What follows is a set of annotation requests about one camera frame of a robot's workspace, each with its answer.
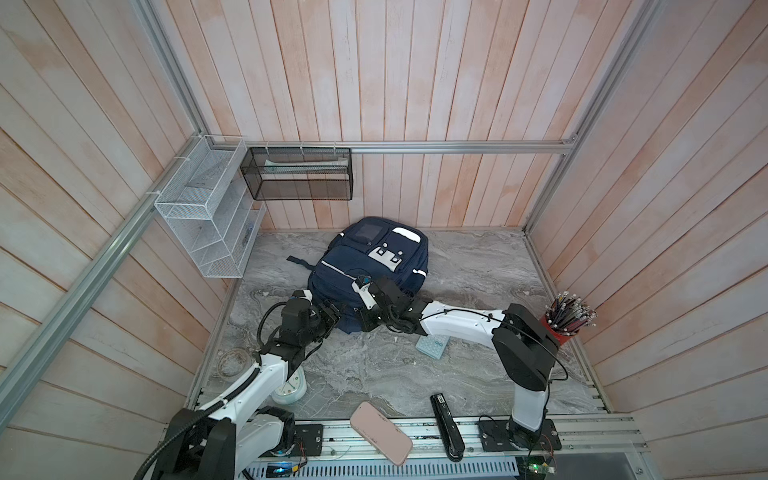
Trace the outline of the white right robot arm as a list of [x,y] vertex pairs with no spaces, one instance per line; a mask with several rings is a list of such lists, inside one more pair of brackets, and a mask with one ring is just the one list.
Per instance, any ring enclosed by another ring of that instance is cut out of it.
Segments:
[[511,304],[505,310],[478,310],[425,301],[405,294],[389,278],[358,279],[361,315],[369,322],[421,336],[448,336],[493,348],[515,384],[511,413],[514,425],[538,431],[549,398],[550,372],[559,343],[528,310]]

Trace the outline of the navy blue backpack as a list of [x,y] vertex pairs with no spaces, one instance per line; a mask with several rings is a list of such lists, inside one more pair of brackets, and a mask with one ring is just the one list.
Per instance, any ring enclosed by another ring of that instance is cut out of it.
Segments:
[[382,217],[365,217],[340,232],[316,264],[289,256],[310,271],[307,288],[317,302],[328,300],[341,311],[337,328],[345,333],[376,327],[364,319],[363,298],[354,283],[386,277],[405,294],[419,292],[427,279],[429,239],[420,230]]

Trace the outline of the pink pencil case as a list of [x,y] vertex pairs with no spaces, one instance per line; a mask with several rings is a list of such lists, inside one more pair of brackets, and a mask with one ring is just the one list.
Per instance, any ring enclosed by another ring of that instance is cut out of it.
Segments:
[[403,466],[413,448],[411,438],[369,402],[350,418],[351,428],[395,466]]

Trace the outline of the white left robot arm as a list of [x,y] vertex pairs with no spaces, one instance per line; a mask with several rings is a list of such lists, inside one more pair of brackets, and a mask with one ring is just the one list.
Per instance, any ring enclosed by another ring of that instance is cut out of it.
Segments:
[[182,409],[163,441],[134,475],[136,479],[234,479],[251,460],[284,442],[287,420],[262,413],[266,399],[320,347],[342,319],[345,305],[298,290],[267,310],[280,310],[281,324],[258,351],[257,360],[230,387],[202,407]]

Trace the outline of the black stapler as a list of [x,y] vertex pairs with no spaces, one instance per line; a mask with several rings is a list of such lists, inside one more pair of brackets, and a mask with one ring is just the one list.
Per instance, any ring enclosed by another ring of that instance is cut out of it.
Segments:
[[436,425],[449,460],[460,462],[465,452],[465,443],[459,428],[442,393],[430,396]]

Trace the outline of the clear tape roll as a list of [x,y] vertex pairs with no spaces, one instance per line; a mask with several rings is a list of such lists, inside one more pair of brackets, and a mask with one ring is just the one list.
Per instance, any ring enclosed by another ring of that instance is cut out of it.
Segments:
[[224,379],[236,379],[253,363],[251,354],[244,348],[233,348],[222,354],[216,365],[216,373]]

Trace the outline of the red pencil holder with pencils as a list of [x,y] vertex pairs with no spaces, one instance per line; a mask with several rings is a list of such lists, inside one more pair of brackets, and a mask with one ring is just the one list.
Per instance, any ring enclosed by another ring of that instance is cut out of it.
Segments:
[[540,319],[560,345],[575,338],[579,331],[595,323],[597,312],[583,299],[568,291],[557,294]]

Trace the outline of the mint green alarm clock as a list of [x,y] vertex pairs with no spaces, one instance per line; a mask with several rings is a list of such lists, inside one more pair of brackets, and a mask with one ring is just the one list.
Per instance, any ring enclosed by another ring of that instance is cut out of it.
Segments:
[[282,386],[272,392],[271,398],[278,405],[291,405],[298,402],[306,392],[306,376],[303,368],[299,367]]

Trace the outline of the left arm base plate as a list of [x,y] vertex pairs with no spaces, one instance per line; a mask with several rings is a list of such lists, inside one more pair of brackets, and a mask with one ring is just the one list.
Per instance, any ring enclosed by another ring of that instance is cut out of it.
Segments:
[[318,457],[322,453],[324,426],[321,423],[299,424],[283,433],[277,446],[262,458]]

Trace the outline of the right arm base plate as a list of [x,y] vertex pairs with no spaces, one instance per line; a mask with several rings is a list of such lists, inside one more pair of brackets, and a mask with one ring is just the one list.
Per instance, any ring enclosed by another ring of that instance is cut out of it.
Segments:
[[511,419],[502,421],[482,415],[477,427],[485,452],[562,449],[559,432],[551,419],[545,418],[538,430],[531,431]]

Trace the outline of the light blue calculator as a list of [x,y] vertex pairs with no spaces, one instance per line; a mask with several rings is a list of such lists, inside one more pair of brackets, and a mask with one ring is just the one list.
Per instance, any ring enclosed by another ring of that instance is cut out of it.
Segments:
[[422,336],[417,341],[415,347],[420,353],[434,360],[440,360],[449,343],[449,340],[449,336],[443,335]]

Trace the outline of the black mesh wall basket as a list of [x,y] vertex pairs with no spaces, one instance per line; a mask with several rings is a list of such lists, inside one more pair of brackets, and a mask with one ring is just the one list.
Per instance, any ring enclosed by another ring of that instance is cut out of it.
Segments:
[[350,201],[352,154],[347,148],[250,147],[240,173],[257,201]]

